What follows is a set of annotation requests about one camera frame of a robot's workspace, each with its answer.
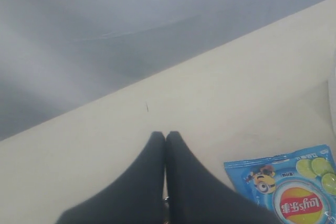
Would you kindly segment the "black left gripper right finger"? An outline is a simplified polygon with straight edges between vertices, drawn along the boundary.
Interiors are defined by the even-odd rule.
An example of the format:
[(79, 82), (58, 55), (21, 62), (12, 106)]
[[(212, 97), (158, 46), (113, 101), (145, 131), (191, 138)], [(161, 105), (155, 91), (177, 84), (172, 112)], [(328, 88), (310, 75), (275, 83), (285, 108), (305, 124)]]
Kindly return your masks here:
[(166, 137), (165, 166), (171, 223), (280, 222), (213, 176), (177, 131)]

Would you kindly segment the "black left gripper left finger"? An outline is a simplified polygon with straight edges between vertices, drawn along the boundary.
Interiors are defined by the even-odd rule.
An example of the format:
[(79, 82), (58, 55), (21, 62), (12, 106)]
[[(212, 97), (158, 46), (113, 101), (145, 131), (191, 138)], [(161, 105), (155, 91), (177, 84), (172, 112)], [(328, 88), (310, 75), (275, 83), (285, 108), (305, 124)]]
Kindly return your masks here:
[(128, 169), (93, 197), (66, 210), (57, 223), (163, 223), (165, 137), (153, 132)]

